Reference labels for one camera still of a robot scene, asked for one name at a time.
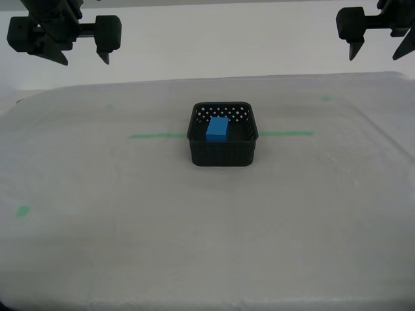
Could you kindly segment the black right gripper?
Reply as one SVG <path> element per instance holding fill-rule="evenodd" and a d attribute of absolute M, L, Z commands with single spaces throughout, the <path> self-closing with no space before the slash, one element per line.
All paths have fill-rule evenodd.
<path fill-rule="evenodd" d="M 398 60 L 415 50 L 414 0 L 378 0 L 377 16 L 365 16 L 363 7 L 346 7 L 336 16 L 338 36 L 350 45 L 349 60 L 364 44 L 367 29 L 391 29 L 391 36 L 405 36 L 392 56 Z"/>

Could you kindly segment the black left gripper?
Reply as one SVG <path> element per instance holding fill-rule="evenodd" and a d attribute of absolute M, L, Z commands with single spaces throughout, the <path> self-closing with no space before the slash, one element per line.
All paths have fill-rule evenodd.
<path fill-rule="evenodd" d="M 25 52 L 68 65 L 62 47 L 77 38 L 94 37 L 97 54 L 107 65 L 110 53 L 121 47 L 122 23 L 117 16 L 97 16 L 95 24 L 81 23 L 83 1 L 22 1 L 27 17 L 10 19 L 7 42 L 16 52 Z"/>

